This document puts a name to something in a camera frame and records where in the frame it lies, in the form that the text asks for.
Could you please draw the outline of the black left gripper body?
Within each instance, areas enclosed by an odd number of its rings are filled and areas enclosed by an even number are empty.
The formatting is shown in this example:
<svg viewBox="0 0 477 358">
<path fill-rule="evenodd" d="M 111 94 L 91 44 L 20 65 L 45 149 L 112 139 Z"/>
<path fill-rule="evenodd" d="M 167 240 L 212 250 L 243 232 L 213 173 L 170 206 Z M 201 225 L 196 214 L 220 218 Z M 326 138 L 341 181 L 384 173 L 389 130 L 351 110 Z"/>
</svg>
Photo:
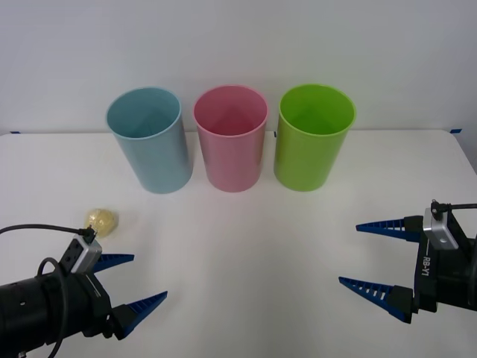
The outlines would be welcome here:
<svg viewBox="0 0 477 358">
<path fill-rule="evenodd" d="M 113 336 L 110 296 L 93 273 L 74 274 L 80 287 L 80 332 L 85 337 Z"/>
</svg>

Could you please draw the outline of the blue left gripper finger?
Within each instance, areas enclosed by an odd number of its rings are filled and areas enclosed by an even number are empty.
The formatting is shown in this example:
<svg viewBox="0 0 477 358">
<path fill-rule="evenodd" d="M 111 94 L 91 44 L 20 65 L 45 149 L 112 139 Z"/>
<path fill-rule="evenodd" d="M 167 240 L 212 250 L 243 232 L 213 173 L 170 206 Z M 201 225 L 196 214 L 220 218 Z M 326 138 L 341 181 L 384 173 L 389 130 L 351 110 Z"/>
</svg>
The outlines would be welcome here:
<svg viewBox="0 0 477 358">
<path fill-rule="evenodd" d="M 101 254 L 98 261 L 92 267 L 92 273 L 96 274 L 100 271 L 119 266 L 124 263 L 133 261 L 133 254 Z"/>
<path fill-rule="evenodd" d="M 167 297 L 168 292 L 164 291 L 149 298 L 113 308 L 110 316 L 113 335 L 117 340 L 128 337 Z"/>
</svg>

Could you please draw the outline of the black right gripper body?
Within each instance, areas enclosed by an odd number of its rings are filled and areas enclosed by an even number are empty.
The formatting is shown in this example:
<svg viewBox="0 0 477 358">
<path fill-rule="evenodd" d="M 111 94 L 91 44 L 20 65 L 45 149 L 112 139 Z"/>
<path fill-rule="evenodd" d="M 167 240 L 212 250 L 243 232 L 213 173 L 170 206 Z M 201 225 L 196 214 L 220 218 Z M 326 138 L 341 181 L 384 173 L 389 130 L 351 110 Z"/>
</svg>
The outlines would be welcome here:
<svg viewBox="0 0 477 358">
<path fill-rule="evenodd" d="M 439 304 L 468 310 L 470 282 L 470 238 L 453 213 L 447 211 L 436 223 L 427 209 L 414 273 L 414 305 L 435 313 Z"/>
</svg>

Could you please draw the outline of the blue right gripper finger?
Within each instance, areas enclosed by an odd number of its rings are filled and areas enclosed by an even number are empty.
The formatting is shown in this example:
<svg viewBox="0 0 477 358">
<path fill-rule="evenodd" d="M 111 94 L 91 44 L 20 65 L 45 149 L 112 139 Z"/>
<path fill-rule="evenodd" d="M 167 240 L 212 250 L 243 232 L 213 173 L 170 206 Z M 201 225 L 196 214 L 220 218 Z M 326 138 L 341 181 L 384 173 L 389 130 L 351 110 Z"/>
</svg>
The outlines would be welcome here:
<svg viewBox="0 0 477 358">
<path fill-rule="evenodd" d="M 356 230 L 358 232 L 403 239 L 407 242 L 419 242 L 423 231 L 423 217 L 406 216 L 402 219 L 357 224 Z"/>
<path fill-rule="evenodd" d="M 339 283 L 365 300 L 382 308 L 394 318 L 406 324 L 411 323 L 414 313 L 413 290 L 403 286 L 389 286 L 348 277 L 339 277 Z"/>
</svg>

